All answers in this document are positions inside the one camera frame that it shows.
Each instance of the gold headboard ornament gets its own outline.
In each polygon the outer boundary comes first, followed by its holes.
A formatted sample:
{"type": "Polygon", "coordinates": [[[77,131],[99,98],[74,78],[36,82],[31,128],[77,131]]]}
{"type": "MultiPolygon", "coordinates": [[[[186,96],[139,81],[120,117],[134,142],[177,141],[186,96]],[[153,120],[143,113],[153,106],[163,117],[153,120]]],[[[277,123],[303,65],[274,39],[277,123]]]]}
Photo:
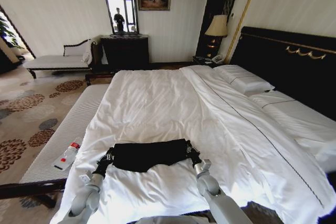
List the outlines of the gold headboard ornament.
{"type": "Polygon", "coordinates": [[[300,51],[300,48],[292,51],[292,50],[290,50],[289,46],[287,46],[286,51],[289,52],[290,54],[298,54],[299,56],[307,56],[308,55],[313,60],[319,60],[319,59],[323,60],[326,56],[326,54],[324,54],[322,56],[314,56],[312,51],[304,53],[304,52],[300,51]]]}

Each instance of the bench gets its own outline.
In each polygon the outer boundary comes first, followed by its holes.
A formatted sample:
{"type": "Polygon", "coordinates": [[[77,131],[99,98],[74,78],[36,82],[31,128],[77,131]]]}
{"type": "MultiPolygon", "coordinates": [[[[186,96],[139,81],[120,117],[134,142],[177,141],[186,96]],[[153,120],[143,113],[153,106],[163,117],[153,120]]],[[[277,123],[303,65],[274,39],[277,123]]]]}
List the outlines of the bench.
{"type": "Polygon", "coordinates": [[[76,137],[84,137],[108,86],[96,84],[85,89],[20,182],[0,186],[0,199],[29,196],[48,208],[56,205],[47,194],[64,189],[70,167],[58,170],[52,163],[76,137]]]}

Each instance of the table lamp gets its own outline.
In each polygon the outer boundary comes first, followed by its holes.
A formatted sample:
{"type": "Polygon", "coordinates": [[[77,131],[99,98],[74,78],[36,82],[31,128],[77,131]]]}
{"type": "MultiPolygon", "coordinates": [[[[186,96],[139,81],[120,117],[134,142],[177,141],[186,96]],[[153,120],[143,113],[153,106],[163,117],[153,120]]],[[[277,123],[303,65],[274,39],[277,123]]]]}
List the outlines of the table lamp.
{"type": "Polygon", "coordinates": [[[215,15],[208,30],[205,32],[205,35],[215,37],[207,44],[207,57],[214,57],[217,55],[222,38],[227,36],[226,21],[226,15],[215,15]]]}

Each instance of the black cloth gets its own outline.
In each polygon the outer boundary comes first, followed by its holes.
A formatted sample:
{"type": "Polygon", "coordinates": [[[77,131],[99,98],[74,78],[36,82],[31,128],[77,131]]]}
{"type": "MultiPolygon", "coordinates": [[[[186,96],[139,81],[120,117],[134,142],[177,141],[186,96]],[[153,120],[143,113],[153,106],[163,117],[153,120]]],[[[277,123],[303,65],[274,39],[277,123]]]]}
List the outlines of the black cloth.
{"type": "Polygon", "coordinates": [[[125,22],[123,16],[121,14],[115,14],[114,21],[117,23],[118,31],[124,31],[123,22],[125,22]]]}
{"type": "Polygon", "coordinates": [[[119,169],[144,173],[157,164],[172,165],[187,157],[185,139],[149,144],[116,144],[113,165],[119,169]]]}

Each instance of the white pillow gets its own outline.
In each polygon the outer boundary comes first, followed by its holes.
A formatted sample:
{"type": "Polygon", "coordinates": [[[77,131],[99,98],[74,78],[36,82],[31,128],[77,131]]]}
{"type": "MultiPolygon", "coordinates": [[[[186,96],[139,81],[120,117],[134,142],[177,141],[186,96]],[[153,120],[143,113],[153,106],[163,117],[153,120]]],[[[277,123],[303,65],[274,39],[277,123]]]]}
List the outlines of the white pillow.
{"type": "Polygon", "coordinates": [[[87,50],[87,44],[89,44],[89,40],[84,40],[76,45],[64,45],[63,56],[82,56],[87,50]]]}
{"type": "Polygon", "coordinates": [[[336,122],[279,92],[251,95],[326,172],[336,170],[336,122]]]}
{"type": "Polygon", "coordinates": [[[237,65],[223,65],[214,68],[223,79],[242,94],[274,89],[269,82],[237,65]]]}
{"type": "Polygon", "coordinates": [[[90,58],[91,58],[91,39],[89,39],[88,42],[86,43],[86,49],[85,52],[83,53],[82,61],[87,63],[90,60],[90,58]]]}

